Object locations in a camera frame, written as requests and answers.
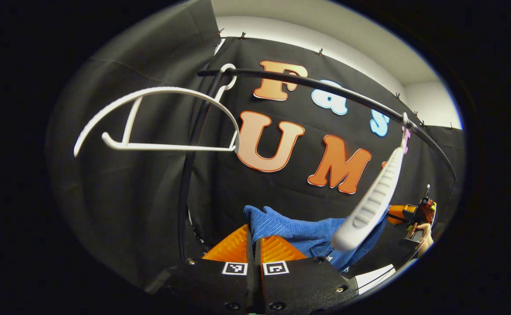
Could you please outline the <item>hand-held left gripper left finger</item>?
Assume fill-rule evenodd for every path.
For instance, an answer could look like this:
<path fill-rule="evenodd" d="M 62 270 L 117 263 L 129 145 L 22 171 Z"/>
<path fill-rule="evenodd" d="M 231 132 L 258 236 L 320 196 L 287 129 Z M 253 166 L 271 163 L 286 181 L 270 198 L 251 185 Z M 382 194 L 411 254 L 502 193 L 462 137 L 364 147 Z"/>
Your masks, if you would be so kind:
<path fill-rule="evenodd" d="M 253 306 L 254 257 L 244 224 L 202 257 L 162 271 L 146 288 L 175 313 L 249 313 Z"/>

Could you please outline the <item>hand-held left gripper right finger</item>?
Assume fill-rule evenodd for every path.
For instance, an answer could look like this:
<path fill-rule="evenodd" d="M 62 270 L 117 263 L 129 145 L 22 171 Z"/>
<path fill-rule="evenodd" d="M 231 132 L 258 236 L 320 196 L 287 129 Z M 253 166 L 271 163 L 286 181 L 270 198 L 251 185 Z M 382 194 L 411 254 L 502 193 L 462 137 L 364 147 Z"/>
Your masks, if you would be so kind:
<path fill-rule="evenodd" d="M 306 257 L 279 236 L 256 241 L 256 313 L 333 313 L 358 295 L 329 258 Z"/>

